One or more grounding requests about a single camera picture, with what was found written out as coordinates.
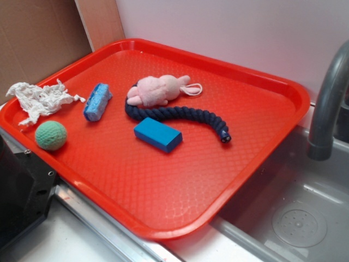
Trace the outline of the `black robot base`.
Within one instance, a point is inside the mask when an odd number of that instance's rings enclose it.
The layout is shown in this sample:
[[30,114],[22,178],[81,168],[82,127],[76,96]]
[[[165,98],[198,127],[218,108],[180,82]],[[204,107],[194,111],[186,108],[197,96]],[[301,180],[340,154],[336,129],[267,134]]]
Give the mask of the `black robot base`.
[[1,250],[48,215],[57,172],[30,150],[14,153],[1,138]]

